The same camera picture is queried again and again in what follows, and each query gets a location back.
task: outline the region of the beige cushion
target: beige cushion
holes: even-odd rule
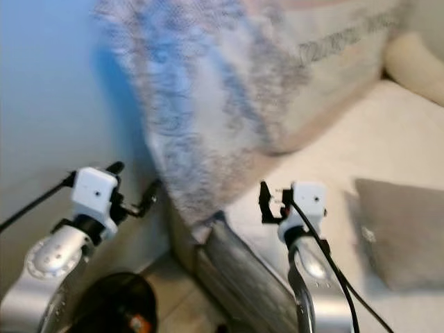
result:
[[[386,47],[384,63],[396,82],[444,106],[444,64],[427,49],[418,33],[393,40]]]
[[[444,191],[358,179],[362,236],[393,290],[444,287]]]

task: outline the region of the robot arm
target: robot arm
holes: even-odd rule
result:
[[[76,172],[73,221],[61,220],[28,251],[22,274],[1,302],[1,332],[55,332],[70,287],[94,249],[113,237],[128,215],[143,216],[155,202],[159,182],[148,188],[138,206],[126,207],[118,192],[117,173],[122,169],[118,162],[105,171],[87,167]]]
[[[298,182],[284,189],[280,218],[271,213],[270,199],[268,187],[262,182],[259,196],[262,223],[279,224],[279,239],[289,250],[288,279],[296,298],[300,332],[350,333],[351,312],[339,281],[301,216],[291,206],[293,201],[298,203],[319,233],[321,220],[326,215],[324,186]],[[326,240],[323,245],[328,248]]]

